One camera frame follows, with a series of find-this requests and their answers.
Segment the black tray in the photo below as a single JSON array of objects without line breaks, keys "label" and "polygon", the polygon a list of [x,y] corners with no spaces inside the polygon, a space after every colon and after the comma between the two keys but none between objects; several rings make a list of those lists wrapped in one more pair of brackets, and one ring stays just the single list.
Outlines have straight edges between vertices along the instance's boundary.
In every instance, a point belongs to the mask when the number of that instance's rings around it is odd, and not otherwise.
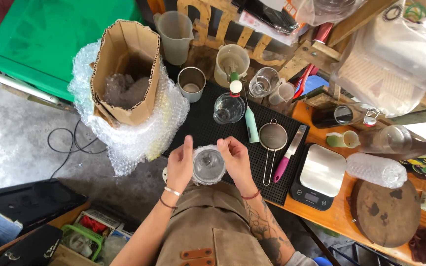
[{"label": "black tray", "polygon": [[[177,76],[180,72],[180,68],[171,65],[166,61],[164,61],[164,64],[167,67],[169,77],[173,79],[174,82],[177,82]],[[211,82],[206,82],[202,97],[199,101],[190,105],[190,111],[188,112],[185,123],[177,131],[174,140],[170,144],[170,147],[163,153],[163,155],[168,157],[172,150],[182,145],[186,135],[193,136],[194,148],[210,144],[216,145],[216,141],[219,138],[234,136],[248,148],[252,178],[254,179],[257,188],[261,190],[261,195],[271,202],[283,205],[285,203],[285,199],[287,198],[287,192],[292,185],[293,177],[295,176],[297,168],[299,167],[298,155],[303,153],[305,139],[307,138],[310,127],[306,125],[307,129],[305,130],[304,137],[302,138],[302,141],[297,151],[295,152],[296,155],[290,157],[289,164],[279,182],[274,183],[274,177],[272,176],[270,185],[265,186],[262,183],[262,179],[264,176],[264,166],[266,162],[267,150],[259,142],[252,144],[249,143],[245,119],[243,118],[234,124],[217,124],[213,119],[213,106],[215,100],[219,95],[226,92],[227,90],[225,88],[222,88]],[[269,123],[272,118],[275,118],[277,119],[277,122],[287,131],[287,145],[275,153],[274,166],[272,167],[272,175],[274,175],[275,169],[287,151],[287,148],[295,136],[295,133],[297,132],[299,126],[303,123],[284,116],[253,101],[249,101],[248,103],[249,107],[254,112],[257,130],[259,130],[262,125]],[[267,161],[266,171],[266,184],[269,180],[271,169],[270,167],[272,165],[273,156],[274,152],[269,151],[269,159]],[[227,183],[234,184],[233,180],[228,174],[224,175],[222,180]]]}]

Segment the tattoo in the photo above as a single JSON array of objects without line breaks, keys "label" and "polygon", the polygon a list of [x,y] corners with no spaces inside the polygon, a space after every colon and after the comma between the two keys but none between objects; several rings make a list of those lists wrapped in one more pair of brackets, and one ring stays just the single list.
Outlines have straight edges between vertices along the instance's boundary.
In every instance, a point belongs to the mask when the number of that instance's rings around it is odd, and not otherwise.
[{"label": "tattoo", "polygon": [[247,201],[244,201],[244,203],[246,214],[249,219],[249,226],[251,227],[251,233],[257,238],[272,264],[280,266],[282,263],[281,245],[292,247],[292,244],[272,215],[264,199],[262,199],[264,208],[262,210],[263,215],[261,215],[258,210],[252,208]]}]

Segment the wooden cutting board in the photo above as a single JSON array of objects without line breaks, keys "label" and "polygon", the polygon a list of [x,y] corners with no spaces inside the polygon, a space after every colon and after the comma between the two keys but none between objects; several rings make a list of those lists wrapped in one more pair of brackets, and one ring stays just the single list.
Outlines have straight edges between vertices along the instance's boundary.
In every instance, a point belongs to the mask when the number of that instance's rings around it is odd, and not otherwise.
[{"label": "wooden cutting board", "polygon": [[361,233],[387,248],[407,243],[420,223],[420,199],[406,181],[397,189],[358,180],[351,194],[351,214]]}]

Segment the green basket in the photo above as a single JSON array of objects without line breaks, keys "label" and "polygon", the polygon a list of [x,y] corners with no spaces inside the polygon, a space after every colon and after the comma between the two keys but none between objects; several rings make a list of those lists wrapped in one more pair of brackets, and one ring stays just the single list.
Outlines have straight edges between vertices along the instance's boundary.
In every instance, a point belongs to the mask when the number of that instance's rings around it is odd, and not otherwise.
[{"label": "green basket", "polygon": [[98,249],[93,253],[93,256],[91,257],[92,261],[95,261],[96,257],[98,256],[99,252],[101,251],[101,247],[103,245],[103,237],[98,235],[97,233],[93,232],[91,229],[88,229],[84,227],[83,225],[76,223],[74,225],[66,224],[62,226],[63,236],[66,236],[69,234],[70,230],[73,230],[77,233],[80,233],[81,235],[87,237],[91,241],[98,244]]},{"label": "green basket", "polygon": [[15,0],[0,25],[0,71],[73,102],[73,58],[119,18],[143,23],[134,0]]}]

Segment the apron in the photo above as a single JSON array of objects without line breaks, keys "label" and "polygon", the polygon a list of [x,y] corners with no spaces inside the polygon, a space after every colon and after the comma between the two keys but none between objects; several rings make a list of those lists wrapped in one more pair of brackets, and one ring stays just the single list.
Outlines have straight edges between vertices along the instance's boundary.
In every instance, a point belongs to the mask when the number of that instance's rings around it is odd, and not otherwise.
[{"label": "apron", "polygon": [[272,266],[251,234],[236,187],[190,184],[165,231],[157,266]]}]

